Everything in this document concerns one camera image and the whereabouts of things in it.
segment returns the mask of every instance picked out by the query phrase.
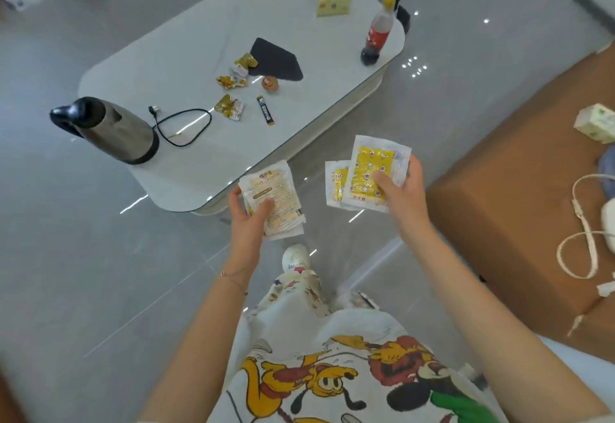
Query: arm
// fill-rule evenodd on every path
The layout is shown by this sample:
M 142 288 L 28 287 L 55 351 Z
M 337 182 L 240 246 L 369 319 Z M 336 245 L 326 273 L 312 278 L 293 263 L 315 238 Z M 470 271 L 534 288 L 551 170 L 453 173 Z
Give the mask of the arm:
M 397 187 L 374 179 L 389 200 L 404 242 L 473 350 L 499 403 L 520 422 L 578 423 L 608 415 L 598 397 L 538 337 L 499 302 L 435 232 L 427 214 L 422 168 Z
M 254 216 L 241 208 L 236 187 L 229 195 L 231 250 L 175 356 L 150 396 L 140 420 L 201 423 L 218 402 L 242 313 L 245 291 L 258 264 L 263 226 L 273 209 L 266 200 Z

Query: white table top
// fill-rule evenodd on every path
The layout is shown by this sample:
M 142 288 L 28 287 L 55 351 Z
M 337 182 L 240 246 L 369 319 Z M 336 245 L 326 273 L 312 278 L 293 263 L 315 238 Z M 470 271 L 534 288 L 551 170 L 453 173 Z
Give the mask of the white table top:
M 380 7 L 377 0 L 352 0 L 349 15 L 317 18 L 317 0 L 203 0 L 89 70 L 79 96 L 115 102 L 152 124 L 148 106 L 158 106 L 161 117 L 211 109 L 226 93 L 216 77 L 226 75 L 258 37 L 295 54 L 302 81 L 280 81 L 278 93 L 268 94 L 249 77 L 247 88 L 228 91 L 246 103 L 240 122 L 212 111 L 211 125 L 190 146 L 176 148 L 161 139 L 149 162 L 129 166 L 158 206 L 193 211 L 401 52 L 405 35 L 396 21 L 378 62 L 365 67 L 360 61 Z M 259 94 L 275 125 L 266 124 Z M 198 116 L 183 114 L 162 129 L 172 134 Z M 194 136 L 204 120 L 177 141 Z

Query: white cord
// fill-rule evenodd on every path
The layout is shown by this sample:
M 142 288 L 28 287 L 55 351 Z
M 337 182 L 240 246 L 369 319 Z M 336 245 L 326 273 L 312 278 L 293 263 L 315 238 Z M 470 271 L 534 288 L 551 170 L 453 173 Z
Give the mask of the white cord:
M 564 270 L 564 272 L 566 272 L 569 276 L 572 276 L 575 279 L 591 279 L 592 277 L 596 275 L 596 272 L 598 272 L 598 252 L 596 250 L 596 241 L 594 240 L 594 234 L 601 233 L 605 237 L 615 237 L 615 234 L 613 233 L 608 233 L 604 231 L 593 231 L 592 228 L 589 226 L 589 222 L 583 215 L 583 209 L 581 208 L 579 200 L 576 197 L 575 190 L 576 190 L 576 186 L 579 184 L 579 182 L 581 182 L 581 180 L 588 179 L 588 178 L 609 179 L 609 180 L 615 181 L 615 176 L 612 176 L 612 175 L 589 174 L 589 175 L 585 175 L 581 177 L 580 179 L 578 179 L 573 185 L 572 203 L 573 203 L 574 214 L 580 219 L 580 223 L 583 225 L 583 232 L 575 233 L 574 235 L 570 235 L 569 237 L 566 237 L 560 243 L 559 247 L 557 247 L 556 256 L 557 256 L 557 261 L 560 264 L 560 267 Z M 566 266 L 566 264 L 564 263 L 564 260 L 562 259 L 562 249 L 564 248 L 564 245 L 566 244 L 566 242 L 575 237 L 578 237 L 579 235 L 586 236 L 587 247 L 589 249 L 589 258 L 592 264 L 586 276 L 576 275 L 574 272 L 570 271 L 568 267 Z

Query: plastic bottle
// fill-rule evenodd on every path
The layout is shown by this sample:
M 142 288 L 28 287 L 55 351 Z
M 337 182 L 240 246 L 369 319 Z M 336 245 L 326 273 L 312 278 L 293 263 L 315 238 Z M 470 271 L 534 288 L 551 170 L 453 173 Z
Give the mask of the plastic bottle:
M 370 32 L 367 35 L 365 47 L 361 51 L 361 62 L 364 65 L 373 65 L 380 57 L 380 50 L 384 46 L 389 33 L 395 22 L 393 7 L 395 0 L 384 0 L 382 10 L 376 14 L 372 20 Z

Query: red bottle label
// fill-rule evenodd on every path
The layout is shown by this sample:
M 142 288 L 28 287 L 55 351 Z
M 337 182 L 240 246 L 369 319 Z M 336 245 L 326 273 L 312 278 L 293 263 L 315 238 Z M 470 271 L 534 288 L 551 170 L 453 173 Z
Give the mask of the red bottle label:
M 389 37 L 389 33 L 390 31 L 387 31 L 386 33 L 379 33 L 373 28 L 370 28 L 370 32 L 367 35 L 366 45 L 380 51 L 380 49 L 384 46 L 386 39 Z

